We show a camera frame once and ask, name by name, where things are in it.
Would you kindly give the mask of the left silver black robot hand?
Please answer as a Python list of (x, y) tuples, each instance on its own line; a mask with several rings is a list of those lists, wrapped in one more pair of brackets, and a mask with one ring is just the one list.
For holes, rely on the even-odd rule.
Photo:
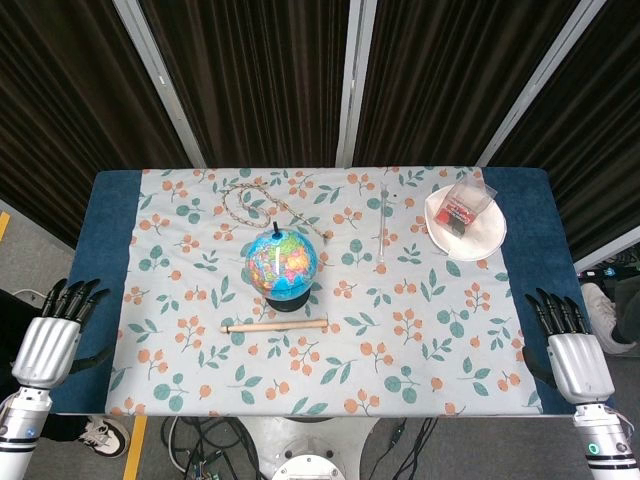
[(71, 285), (58, 281), (45, 297), (41, 315), (31, 320), (12, 376), (25, 388), (51, 390), (82, 370), (102, 364), (115, 347), (107, 345), (98, 353), (78, 359), (76, 352), (89, 320), (100, 301), (109, 295), (99, 290), (98, 279)]

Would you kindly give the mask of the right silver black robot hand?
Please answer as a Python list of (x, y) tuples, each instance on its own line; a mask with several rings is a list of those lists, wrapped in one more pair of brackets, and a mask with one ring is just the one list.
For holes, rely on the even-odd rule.
[(541, 288), (525, 296), (543, 333), (548, 366), (525, 346), (522, 355), (534, 378), (556, 389), (572, 405), (606, 402), (615, 392), (604, 352), (579, 305)]

